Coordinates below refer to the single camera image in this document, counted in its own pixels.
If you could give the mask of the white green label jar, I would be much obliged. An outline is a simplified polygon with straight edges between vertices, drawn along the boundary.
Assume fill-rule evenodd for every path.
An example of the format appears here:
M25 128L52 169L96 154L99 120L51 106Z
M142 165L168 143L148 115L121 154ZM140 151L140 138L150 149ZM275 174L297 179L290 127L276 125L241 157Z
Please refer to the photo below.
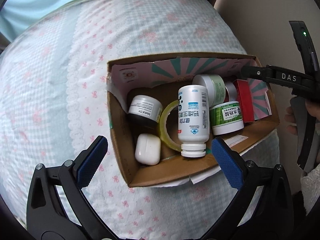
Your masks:
M223 135L244 128L240 103L230 101L209 109L210 124L213 135Z

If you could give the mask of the dark jar white label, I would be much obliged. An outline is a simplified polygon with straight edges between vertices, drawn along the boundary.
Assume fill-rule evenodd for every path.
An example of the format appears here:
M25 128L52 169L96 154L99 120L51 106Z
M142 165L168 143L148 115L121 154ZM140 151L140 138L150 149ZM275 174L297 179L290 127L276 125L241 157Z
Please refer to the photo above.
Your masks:
M130 104L129 127L133 135L144 133L156 135L163 106L157 99L147 95L135 96Z

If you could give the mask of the mint green lid jar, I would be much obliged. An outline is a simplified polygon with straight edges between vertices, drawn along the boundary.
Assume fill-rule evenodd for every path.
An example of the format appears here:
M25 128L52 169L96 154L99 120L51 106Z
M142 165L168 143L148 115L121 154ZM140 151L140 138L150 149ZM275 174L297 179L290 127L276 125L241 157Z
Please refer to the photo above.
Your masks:
M215 74L196 75L193 78L193 84L207 88L209 108L224 102L226 89L221 76Z

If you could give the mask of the red lid grey jar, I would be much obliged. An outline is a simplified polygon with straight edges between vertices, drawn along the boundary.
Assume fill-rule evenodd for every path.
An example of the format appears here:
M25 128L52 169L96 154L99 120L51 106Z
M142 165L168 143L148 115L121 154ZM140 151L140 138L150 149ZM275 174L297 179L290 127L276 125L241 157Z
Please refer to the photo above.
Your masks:
M224 102L235 101L238 96L235 85L231 81L226 81L225 89L226 89L226 96L225 96Z

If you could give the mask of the white pill bottle blue label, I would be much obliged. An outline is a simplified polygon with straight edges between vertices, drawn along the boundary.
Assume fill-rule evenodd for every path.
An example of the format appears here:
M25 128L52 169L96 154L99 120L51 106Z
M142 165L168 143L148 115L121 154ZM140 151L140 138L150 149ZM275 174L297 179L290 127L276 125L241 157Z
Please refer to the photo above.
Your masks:
M210 135L206 87L187 85L179 89L177 132L183 157L200 158L206 155L206 142Z

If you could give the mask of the checkered floral bed sheet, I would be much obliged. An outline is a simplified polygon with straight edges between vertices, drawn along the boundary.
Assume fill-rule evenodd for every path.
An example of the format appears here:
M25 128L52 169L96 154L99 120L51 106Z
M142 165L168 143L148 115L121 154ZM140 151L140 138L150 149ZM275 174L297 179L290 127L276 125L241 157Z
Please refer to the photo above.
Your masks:
M86 199L117 239L203 239L235 195L216 165L199 177L129 187L111 140L107 64L170 53L248 55L207 0L76 0L1 55L1 195L26 224L36 165L74 160L98 136L108 150Z

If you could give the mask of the yellow adhesive tape roll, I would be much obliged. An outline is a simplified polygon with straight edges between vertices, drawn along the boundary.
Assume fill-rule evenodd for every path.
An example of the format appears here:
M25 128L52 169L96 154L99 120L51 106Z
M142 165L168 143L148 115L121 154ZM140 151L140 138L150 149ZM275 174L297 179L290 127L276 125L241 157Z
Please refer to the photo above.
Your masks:
M158 123L158 135L161 141L170 149L181 152L181 143L173 140L173 135L177 133L177 121L173 111L178 108L178 100L171 102L161 113Z

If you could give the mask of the red Marubi carton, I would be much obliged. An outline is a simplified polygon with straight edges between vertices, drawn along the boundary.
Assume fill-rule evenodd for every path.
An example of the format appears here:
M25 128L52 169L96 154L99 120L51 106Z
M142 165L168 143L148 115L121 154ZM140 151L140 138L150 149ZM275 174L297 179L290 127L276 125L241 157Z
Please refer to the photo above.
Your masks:
M233 82L237 91L236 100L240 103L242 118L244 123L254 121L253 103L249 89L248 82L246 80L235 80Z

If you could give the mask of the white earbuds case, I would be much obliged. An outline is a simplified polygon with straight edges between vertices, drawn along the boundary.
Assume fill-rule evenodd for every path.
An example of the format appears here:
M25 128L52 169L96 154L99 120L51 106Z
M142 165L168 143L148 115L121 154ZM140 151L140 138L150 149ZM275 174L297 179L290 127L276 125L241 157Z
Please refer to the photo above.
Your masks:
M157 165L161 157L161 140L153 134L140 134L135 150L135 159L144 165Z

